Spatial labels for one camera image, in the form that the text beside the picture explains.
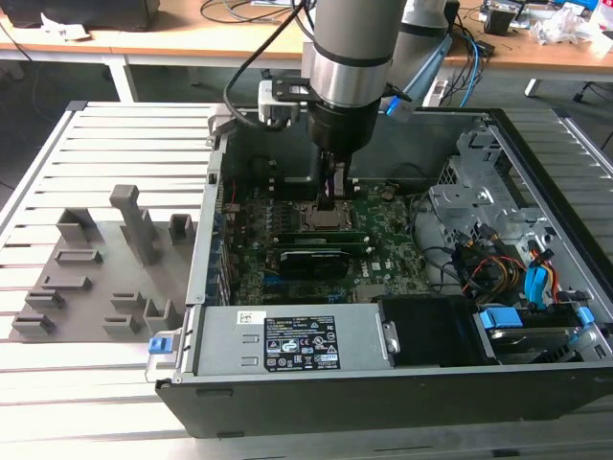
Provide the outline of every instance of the desk leg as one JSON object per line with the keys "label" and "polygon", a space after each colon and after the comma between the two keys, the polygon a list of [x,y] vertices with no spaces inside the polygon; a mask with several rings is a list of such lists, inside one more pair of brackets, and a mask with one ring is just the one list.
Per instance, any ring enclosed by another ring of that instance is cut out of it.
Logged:
{"label": "desk leg", "polygon": [[137,103],[138,95],[136,94],[136,87],[134,86],[130,66],[125,62],[125,57],[122,55],[111,55],[107,57],[105,63],[108,65],[113,76],[119,100],[122,103]]}
{"label": "desk leg", "polygon": [[524,91],[524,94],[527,98],[533,98],[534,96],[536,96],[536,91],[538,90],[538,86],[540,86],[540,83],[541,80],[530,80],[530,83],[528,83],[528,86],[526,86],[526,90]]}

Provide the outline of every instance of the wooden desk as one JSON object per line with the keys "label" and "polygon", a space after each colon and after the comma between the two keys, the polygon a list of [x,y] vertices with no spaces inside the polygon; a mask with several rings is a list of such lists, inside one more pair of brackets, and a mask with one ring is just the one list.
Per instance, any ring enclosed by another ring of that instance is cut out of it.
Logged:
{"label": "wooden desk", "polygon": [[[482,40],[496,47],[494,56],[488,64],[490,69],[521,69],[551,72],[593,72],[613,74],[613,54],[605,58],[595,57],[589,51],[590,43],[578,44],[553,43],[539,45],[527,30],[511,30],[507,36],[484,34],[483,23],[476,20],[478,13],[467,9],[475,8],[479,0],[462,0],[460,16],[464,25],[472,32],[476,40]],[[445,59],[446,65],[464,65],[465,49],[454,47]]]}
{"label": "wooden desk", "polygon": [[[11,36],[33,60],[104,63],[111,69],[120,99],[137,100],[129,72],[130,64],[184,65],[191,67],[237,67],[248,58],[276,29],[273,24],[217,24],[200,15],[202,0],[161,0],[160,11],[147,33],[93,31],[92,40],[65,43],[40,30],[14,29],[6,17],[0,18]],[[476,7],[480,0],[463,0],[461,16]],[[241,7],[245,15],[271,12],[263,7]],[[207,13],[220,19],[230,16],[223,7]],[[465,25],[496,51],[486,75],[525,79],[613,81],[613,54],[597,58],[589,53],[589,43],[559,43],[541,46],[528,31],[516,31],[500,37],[483,34],[483,24],[471,16]],[[295,23],[290,24],[266,52],[254,62],[259,68],[298,69],[304,39]],[[0,31],[0,58],[25,59]],[[441,77],[465,64],[465,50],[454,46],[444,61]],[[534,80],[532,90],[537,87]]]}

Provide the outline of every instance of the gray floor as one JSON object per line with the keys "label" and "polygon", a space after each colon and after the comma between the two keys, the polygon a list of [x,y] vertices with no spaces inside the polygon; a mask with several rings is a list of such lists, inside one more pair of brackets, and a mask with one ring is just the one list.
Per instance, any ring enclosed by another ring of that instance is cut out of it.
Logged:
{"label": "gray floor", "polygon": [[[0,181],[13,187],[69,101],[117,101],[113,83],[102,77],[102,65],[45,63],[41,66],[24,62],[22,66],[24,80],[0,81]],[[142,102],[186,103],[220,102],[221,89],[234,70],[200,69],[199,86],[189,85],[184,67],[134,66],[132,72]],[[260,78],[258,70],[246,72],[237,84],[235,100],[254,104]],[[587,91],[582,103],[574,103],[572,97],[580,89],[580,82],[545,81],[538,96],[529,99],[523,93],[527,83],[527,80],[490,78],[486,70],[467,106],[564,108],[597,144],[613,129],[613,92],[597,88],[608,101]],[[460,100],[456,97],[454,104]],[[613,154],[613,142],[607,150]],[[11,189],[0,184],[0,207],[10,195]]]}

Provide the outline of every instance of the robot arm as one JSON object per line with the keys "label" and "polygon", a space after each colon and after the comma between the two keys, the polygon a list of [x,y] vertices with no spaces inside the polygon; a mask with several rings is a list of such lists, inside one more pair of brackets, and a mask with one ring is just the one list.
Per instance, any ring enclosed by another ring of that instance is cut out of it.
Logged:
{"label": "robot arm", "polygon": [[[321,151],[320,208],[343,193],[352,155],[370,142],[381,98],[390,96],[389,78],[405,99],[427,91],[451,43],[443,7],[444,0],[319,0],[310,79],[262,83],[262,121],[308,107],[309,137]],[[406,113],[397,97],[387,105]]]}

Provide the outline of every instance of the gray plastic block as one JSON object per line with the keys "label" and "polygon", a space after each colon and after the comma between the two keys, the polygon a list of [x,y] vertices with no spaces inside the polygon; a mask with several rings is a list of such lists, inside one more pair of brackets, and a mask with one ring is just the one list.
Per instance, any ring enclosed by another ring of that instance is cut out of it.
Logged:
{"label": "gray plastic block", "polygon": [[119,313],[133,314],[145,307],[145,299],[140,292],[113,292],[111,304]]}
{"label": "gray plastic block", "polygon": [[143,315],[145,323],[151,332],[151,335],[157,334],[160,331],[172,331],[181,325],[181,318],[176,312],[176,308],[171,300],[166,302],[164,311],[160,311],[155,307],[152,300],[147,300],[145,306],[145,314]]}
{"label": "gray plastic block", "polygon": [[143,213],[136,204],[139,191],[135,185],[118,184],[113,189],[110,202],[121,211],[130,242],[136,249],[143,265],[152,265],[157,260],[157,253],[151,243],[151,219],[144,220]]}
{"label": "gray plastic block", "polygon": [[192,216],[189,214],[173,214],[170,216],[169,233],[172,244],[193,244],[195,230]]}
{"label": "gray plastic block", "polygon": [[38,310],[61,309],[65,303],[56,290],[33,289],[26,296],[26,304]]}
{"label": "gray plastic block", "polygon": [[87,243],[85,229],[95,226],[96,222],[85,208],[66,208],[56,224],[57,230],[68,243]]}
{"label": "gray plastic block", "polygon": [[44,314],[18,314],[12,327],[26,337],[44,337],[51,333],[54,323]]}
{"label": "gray plastic block", "polygon": [[[88,290],[59,289],[64,299],[61,309],[35,310],[24,302],[22,314],[44,313],[55,324],[53,332],[46,336],[26,336],[11,330],[9,339],[17,342],[147,342],[151,334],[143,315],[145,305],[136,310],[118,312],[110,299],[115,293],[140,292],[144,299],[153,300],[163,316],[162,310],[171,299],[177,313],[182,318],[185,311],[185,297],[190,278],[193,246],[188,244],[172,245],[169,222],[155,222],[156,238],[152,244],[158,254],[162,254],[154,265],[143,267],[134,246],[126,243],[122,222],[96,222],[96,227],[85,228],[87,245],[75,246],[64,238],[57,242],[34,284],[33,290],[43,290],[43,285],[51,282],[80,279],[85,276],[91,281]],[[101,264],[60,264],[55,255],[59,250],[93,249],[103,257]],[[132,314],[141,325],[138,333],[109,335],[101,327],[105,316]]]}
{"label": "gray plastic block", "polygon": [[102,256],[96,249],[59,249],[55,259],[58,264],[99,264]]}
{"label": "gray plastic block", "polygon": [[131,314],[105,316],[102,328],[109,335],[134,335],[141,329]]}
{"label": "gray plastic block", "polygon": [[92,282],[86,276],[74,278],[52,278],[48,276],[40,286],[43,289],[88,290],[92,287]]}

